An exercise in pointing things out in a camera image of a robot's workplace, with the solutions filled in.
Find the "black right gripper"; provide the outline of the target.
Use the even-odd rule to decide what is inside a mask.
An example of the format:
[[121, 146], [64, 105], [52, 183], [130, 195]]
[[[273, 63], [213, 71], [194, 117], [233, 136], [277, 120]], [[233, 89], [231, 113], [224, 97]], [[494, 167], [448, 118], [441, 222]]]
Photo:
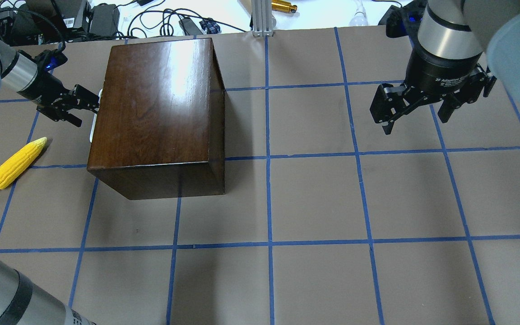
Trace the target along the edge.
[[385, 135], [390, 135], [395, 121], [408, 115], [423, 102], [423, 97], [442, 98], [437, 113], [442, 123], [448, 123], [456, 109], [488, 97], [497, 82], [489, 68], [483, 68], [480, 55], [452, 60], [437, 57], [424, 49], [413, 49], [400, 86], [382, 83], [377, 87], [370, 113]]

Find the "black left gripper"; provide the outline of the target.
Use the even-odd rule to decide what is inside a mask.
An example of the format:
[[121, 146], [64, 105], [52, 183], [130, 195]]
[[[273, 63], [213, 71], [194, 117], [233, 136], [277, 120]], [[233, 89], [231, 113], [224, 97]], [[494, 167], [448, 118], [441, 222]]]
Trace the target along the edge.
[[99, 95], [80, 84], [71, 90], [49, 72], [39, 72], [29, 86], [18, 92], [23, 98], [37, 105], [37, 111], [54, 121], [66, 121], [75, 127], [81, 127], [82, 120], [68, 111], [76, 109], [97, 112]]

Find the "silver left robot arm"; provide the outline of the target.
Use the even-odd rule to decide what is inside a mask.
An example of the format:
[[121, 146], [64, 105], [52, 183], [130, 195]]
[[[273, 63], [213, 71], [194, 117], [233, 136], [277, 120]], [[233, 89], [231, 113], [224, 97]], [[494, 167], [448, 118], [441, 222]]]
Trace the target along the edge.
[[[6, 86], [37, 105], [54, 121], [81, 126], [72, 109], [97, 113], [99, 97], [76, 85], [66, 89], [50, 70], [66, 60], [63, 49], [39, 56], [13, 49], [0, 40], [0, 88]], [[90, 325], [91, 321], [52, 296], [20, 271], [0, 261], [0, 325]]]

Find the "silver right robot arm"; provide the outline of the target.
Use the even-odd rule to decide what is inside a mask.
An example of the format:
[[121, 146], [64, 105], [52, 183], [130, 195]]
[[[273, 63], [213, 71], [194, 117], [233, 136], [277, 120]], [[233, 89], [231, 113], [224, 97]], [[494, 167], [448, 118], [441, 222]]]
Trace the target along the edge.
[[413, 0], [385, 18], [387, 37], [409, 37], [412, 50], [403, 82], [380, 84], [371, 103], [384, 134], [434, 103], [447, 123], [464, 104], [488, 97], [498, 80], [520, 103], [520, 0]]

